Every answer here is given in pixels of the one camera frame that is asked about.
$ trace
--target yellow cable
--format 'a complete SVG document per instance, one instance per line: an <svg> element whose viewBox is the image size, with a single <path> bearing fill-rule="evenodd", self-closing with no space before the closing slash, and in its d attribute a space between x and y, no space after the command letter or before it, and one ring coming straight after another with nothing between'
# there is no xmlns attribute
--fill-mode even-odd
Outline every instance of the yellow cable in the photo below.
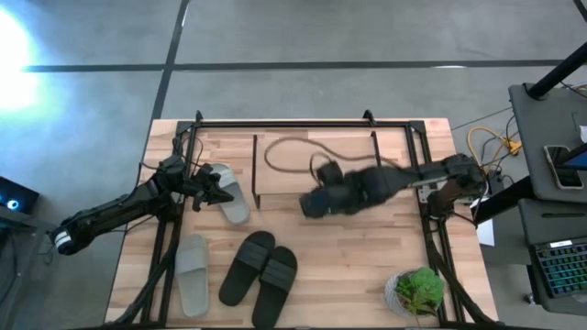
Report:
<svg viewBox="0 0 587 330"><path fill-rule="evenodd" d="M495 132L494 130L492 130L490 128L483 127L483 126L476 126L476 127L471 128L469 130L469 134L467 134L467 147L469 147L469 151L471 152L471 155L473 155L473 157L475 158L475 160L477 161L479 166L481 166L482 165L481 160L479 159L479 156L477 156L477 152L475 152L475 149L473 149L472 142L471 142L472 134L474 131L477 131L477 130L484 130L485 132L491 133L491 134L493 134L494 137L500 138L502 140L502 142L507 143L507 141L505 140L504 137L500 136L497 132Z"/></svg>
<svg viewBox="0 0 587 330"><path fill-rule="evenodd" d="M518 132L515 132L515 133L514 133L514 134L513 134L513 135L510 137L510 141L511 141L511 142L514 142L514 141L512 141L512 140L511 140L511 138L515 137L515 136L516 136L516 135L518 135L518 134L519 134L519 131L518 131ZM493 162L494 162L495 160L497 160L497 155L499 155L499 152L500 152L500 151L501 151L501 150L502 150L502 149L503 149L505 146L508 146L508 144L507 144L507 139L505 139L505 138L504 138L502 141L504 141L504 142L502 143L502 145L501 145L501 146L499 146L499 148L497 149L497 151L495 151L495 153L493 154L493 158L492 158L492 160L491 160L491 161L490 161L490 162L487 164L487 166L490 166L490 167L491 167L491 166L495 166L495 168L497 169L497 164L494 164ZM515 152L519 151L519 149L521 149L521 148L522 148L522 144L521 144L520 142L516 142L516 145L518 145L518 144L519 144L519 147L517 147L517 148L510 148L510 150L509 150L508 152L509 152L509 153L511 153L511 154L513 154L513 153L515 153Z"/></svg>

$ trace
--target blue light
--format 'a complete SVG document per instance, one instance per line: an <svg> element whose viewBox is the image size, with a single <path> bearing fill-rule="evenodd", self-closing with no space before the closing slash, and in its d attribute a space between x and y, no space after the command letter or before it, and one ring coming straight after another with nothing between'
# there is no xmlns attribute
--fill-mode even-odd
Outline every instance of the blue light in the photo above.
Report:
<svg viewBox="0 0 587 330"><path fill-rule="evenodd" d="M10 200L8 201L8 203L6 203L6 207L8 207L11 210L16 210L18 208L18 201Z"/></svg>

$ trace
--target desk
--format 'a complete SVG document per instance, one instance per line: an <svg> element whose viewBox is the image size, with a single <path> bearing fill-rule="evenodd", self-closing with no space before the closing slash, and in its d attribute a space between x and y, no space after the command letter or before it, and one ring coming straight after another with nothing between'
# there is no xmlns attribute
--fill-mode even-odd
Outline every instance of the desk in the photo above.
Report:
<svg viewBox="0 0 587 330"><path fill-rule="evenodd" d="M552 89L542 101L528 96L523 85L510 86L508 91L529 175L481 203L477 220L492 218L517 206L522 198L585 203L587 189L563 190L557 187L544 146L567 146L573 150L583 144L579 126L587 125L586 100L560 88ZM583 183L587 182L587 171L579 171L579 176Z"/></svg>
<svg viewBox="0 0 587 330"><path fill-rule="evenodd" d="M587 237L587 205L578 203L553 203L523 199L518 204L526 243L556 242L571 238ZM529 267L532 292L537 303L553 313L587 315L585 303L573 297L551 299L540 276L539 266L532 259Z"/></svg>
<svg viewBox="0 0 587 330"><path fill-rule="evenodd" d="M145 151L145 163L155 166L159 160L171 154L171 141L177 122L153 122ZM454 154L449 121L425 119L425 122L433 160ZM240 243L249 233L262 229L272 232L277 243L290 248L298 259L297 278L283 308L278 327L416 326L415 319L403 319L393 314L382 298L385 282L394 273L428 264L413 190L400 192L385 205L354 216L306 220L299 209L297 196L299 192L309 191L314 187L315 183L309 175L296 175L297 181L292 187L290 184L282 184L293 179L288 177L289 174L281 179L273 177L275 173L269 172L272 170L265 169L258 163L257 193L262 193L259 210L255 207L249 189L252 184L251 164L255 135L261 149L268 140L292 135L323 139L323 142L332 145L334 149L343 139L345 145L339 147L344 147L340 151L344 153L345 149L355 150L358 145L364 144L373 130L377 132L382 157L396 160L403 165L409 163L402 129L199 128L197 136L204 145L200 162L223 162L230 165L245 194L251 216L245 225L232 226L217 205L204 207L200 213L185 209L182 237L198 233L208 242L210 309L204 317L185 317L179 292L174 286L167 325L252 326L250 317L259 288L257 282L244 301L236 307L227 307L220 303L217 292ZM302 148L303 146L292 143L287 151L282 149L275 152L298 155L306 152ZM198 143L194 157L197 157L199 151ZM372 153L372 146L363 150L365 155ZM308 158L289 157L285 165L291 168L307 168ZM144 169L140 173L140 179L144 181L151 174L151 170ZM282 191L279 190L280 186L285 186ZM460 209L460 212L465 214L467 209ZM124 312L147 279L156 227L157 220L150 220L126 235L106 321L114 320ZM448 222L448 231L460 282L482 310L496 320L497 313L474 227L465 221L454 219ZM153 318L156 318L155 311L159 311L160 296L161 290L155 291ZM451 315L448 294L446 301ZM437 319L428 317L421 320L420 324L437 325Z"/></svg>

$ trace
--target keyboard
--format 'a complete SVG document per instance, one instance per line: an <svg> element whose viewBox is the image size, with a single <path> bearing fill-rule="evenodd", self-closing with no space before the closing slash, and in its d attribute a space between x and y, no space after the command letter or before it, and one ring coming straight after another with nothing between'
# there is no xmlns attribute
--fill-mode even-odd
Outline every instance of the keyboard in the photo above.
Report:
<svg viewBox="0 0 587 330"><path fill-rule="evenodd" d="M587 293L587 237L533 246L548 296Z"/></svg>

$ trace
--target slide sandal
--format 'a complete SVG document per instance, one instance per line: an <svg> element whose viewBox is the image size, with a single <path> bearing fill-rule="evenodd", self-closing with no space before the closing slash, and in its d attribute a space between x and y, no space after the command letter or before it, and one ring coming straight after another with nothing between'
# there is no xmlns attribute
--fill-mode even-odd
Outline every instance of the slide sandal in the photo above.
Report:
<svg viewBox="0 0 587 330"><path fill-rule="evenodd" d="M235 173L228 165L215 163L212 164L212 173L220 174L218 186L220 189L230 193L234 200L232 202L220 203L220 208L228 221L233 225L241 225L249 221L250 210L245 201L245 197L240 190Z"/></svg>
<svg viewBox="0 0 587 330"><path fill-rule="evenodd" d="M220 287L218 293L220 302L228 306L236 306L245 298L253 281L269 259L273 248L275 248L275 237L271 233L258 231L245 238Z"/></svg>
<svg viewBox="0 0 587 330"><path fill-rule="evenodd" d="M175 277L180 288L182 307L190 317L206 314L208 299L208 246L200 235L180 241L175 255Z"/></svg>
<svg viewBox="0 0 587 330"><path fill-rule="evenodd" d="M259 296L252 319L255 328L275 327L285 300L294 285L296 273L297 260L294 253L287 247L276 247L259 278Z"/></svg>

